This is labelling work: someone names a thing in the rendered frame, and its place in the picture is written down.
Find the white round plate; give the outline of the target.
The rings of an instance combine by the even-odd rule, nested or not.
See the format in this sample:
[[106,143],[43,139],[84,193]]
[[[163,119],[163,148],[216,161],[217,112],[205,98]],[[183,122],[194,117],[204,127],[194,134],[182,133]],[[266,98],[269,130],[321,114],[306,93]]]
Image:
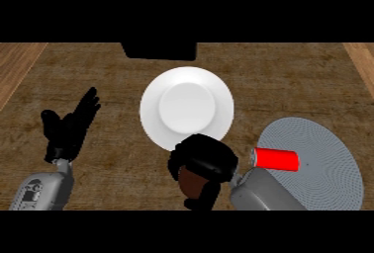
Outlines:
[[168,151],[195,133],[220,140],[234,122],[234,98],[219,76],[192,66],[161,73],[143,91],[139,118],[146,136]]

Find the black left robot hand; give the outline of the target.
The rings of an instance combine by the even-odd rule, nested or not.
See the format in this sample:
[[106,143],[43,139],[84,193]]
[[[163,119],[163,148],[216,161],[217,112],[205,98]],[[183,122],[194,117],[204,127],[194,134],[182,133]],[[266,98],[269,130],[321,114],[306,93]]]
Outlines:
[[41,111],[44,137],[49,140],[44,160],[55,163],[59,159],[71,162],[80,152],[86,133],[100,108],[96,88],[92,87],[64,118],[53,110]]

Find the grey round placemat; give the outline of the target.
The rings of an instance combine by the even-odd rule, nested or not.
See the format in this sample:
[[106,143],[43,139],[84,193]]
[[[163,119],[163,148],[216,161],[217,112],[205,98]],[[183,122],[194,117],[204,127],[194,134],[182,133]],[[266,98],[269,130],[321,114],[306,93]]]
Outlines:
[[304,118],[275,120],[260,133],[257,146],[296,151],[297,172],[269,173],[309,211],[359,211],[364,183],[352,153],[328,128]]

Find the black appliance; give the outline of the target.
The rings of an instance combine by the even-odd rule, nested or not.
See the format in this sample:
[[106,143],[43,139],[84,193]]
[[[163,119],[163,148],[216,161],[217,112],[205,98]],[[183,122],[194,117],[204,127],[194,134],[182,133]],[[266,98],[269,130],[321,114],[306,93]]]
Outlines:
[[126,55],[130,58],[163,59],[163,60],[195,60],[197,43],[121,43]]

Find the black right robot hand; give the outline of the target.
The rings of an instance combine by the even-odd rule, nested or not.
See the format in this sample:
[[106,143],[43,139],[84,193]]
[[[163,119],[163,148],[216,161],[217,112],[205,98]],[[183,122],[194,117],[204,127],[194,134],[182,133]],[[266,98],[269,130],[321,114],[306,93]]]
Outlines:
[[176,181],[182,167],[201,176],[207,183],[200,197],[185,199],[191,211],[210,211],[220,192],[220,184],[229,182],[238,166],[238,157],[229,146],[204,134],[191,135],[171,151],[168,171]]

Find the red can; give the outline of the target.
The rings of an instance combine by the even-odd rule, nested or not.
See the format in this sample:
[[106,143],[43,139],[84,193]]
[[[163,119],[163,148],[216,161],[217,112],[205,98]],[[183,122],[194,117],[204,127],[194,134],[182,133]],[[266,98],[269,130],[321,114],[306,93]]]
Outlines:
[[300,158],[296,151],[254,147],[251,150],[251,166],[254,168],[297,172]]

